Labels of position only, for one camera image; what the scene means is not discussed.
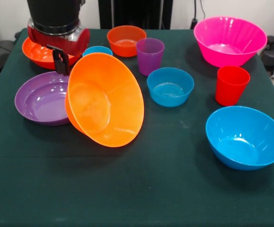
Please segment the purple bowl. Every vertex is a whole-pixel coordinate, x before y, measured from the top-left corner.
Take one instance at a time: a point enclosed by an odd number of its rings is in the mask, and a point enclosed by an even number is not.
[[[15,95],[17,111],[25,118],[43,125],[68,123],[65,109],[68,79],[68,76],[55,71],[31,78]]]

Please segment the blue bowl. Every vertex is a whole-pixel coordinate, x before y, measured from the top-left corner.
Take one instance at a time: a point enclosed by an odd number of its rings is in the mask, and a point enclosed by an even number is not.
[[[194,88],[193,78],[177,68],[160,68],[147,78],[152,99],[159,105],[174,107],[183,104]]]
[[[85,56],[89,53],[107,53],[109,55],[113,56],[113,52],[105,46],[92,46],[85,50],[85,52],[82,54],[82,56]]]
[[[274,120],[261,111],[228,106],[213,112],[206,135],[215,155],[237,170],[255,170],[274,163]]]

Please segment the plastic bowl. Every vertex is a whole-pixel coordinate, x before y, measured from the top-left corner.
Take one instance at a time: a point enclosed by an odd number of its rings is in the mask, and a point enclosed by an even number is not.
[[[202,20],[194,34],[204,59],[217,67],[241,66],[267,43],[261,28],[235,17]]]
[[[55,70],[52,50],[32,42],[29,37],[24,41],[22,50],[24,55],[36,65],[45,69]],[[80,58],[80,56],[68,56],[69,65],[73,65]]]
[[[258,110],[228,106],[212,113],[206,135],[228,167],[255,170],[274,163],[274,120]]]
[[[69,122],[64,99],[69,77],[46,72],[29,79],[15,95],[15,107],[25,118],[56,126]]]
[[[160,68],[147,78],[152,99],[159,105],[174,107],[183,104],[194,88],[193,78],[177,68]]]
[[[113,55],[113,52],[110,50],[110,48],[105,46],[92,46],[85,50],[85,52],[82,54],[82,56],[86,56],[89,53],[107,53],[109,55]]]
[[[146,32],[139,27],[131,25],[118,26],[107,34],[112,51],[122,57],[137,55],[136,43],[146,38]]]
[[[132,72],[117,58],[91,53],[73,67],[68,83],[68,117],[95,142],[121,147],[139,133],[142,93]]]

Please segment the orange bowl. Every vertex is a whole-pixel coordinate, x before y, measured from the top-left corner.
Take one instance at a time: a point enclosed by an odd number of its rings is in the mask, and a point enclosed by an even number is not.
[[[132,72],[117,58],[91,53],[73,67],[67,114],[95,142],[121,147],[139,133],[144,118],[142,93]]]
[[[49,70],[55,70],[52,50],[32,42],[28,37],[22,45],[24,55],[36,65]],[[73,65],[80,56],[69,56],[69,65]]]
[[[68,98],[68,91],[66,92],[66,98],[65,98],[65,108],[66,108],[66,113],[68,116],[69,121],[71,122],[71,124],[80,132],[84,133],[84,131],[80,128],[79,124],[77,123],[71,107],[70,107],[70,103],[69,103],[69,98]]]
[[[118,26],[107,34],[112,51],[122,57],[137,55],[136,43],[146,38],[146,32],[139,27],[131,25]]]

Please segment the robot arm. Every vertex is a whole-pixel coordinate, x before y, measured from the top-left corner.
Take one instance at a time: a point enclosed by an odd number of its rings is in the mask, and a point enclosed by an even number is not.
[[[27,0],[31,14],[30,39],[53,49],[58,73],[69,74],[68,54],[79,56],[87,48],[89,31],[82,27],[78,15],[85,0]]]

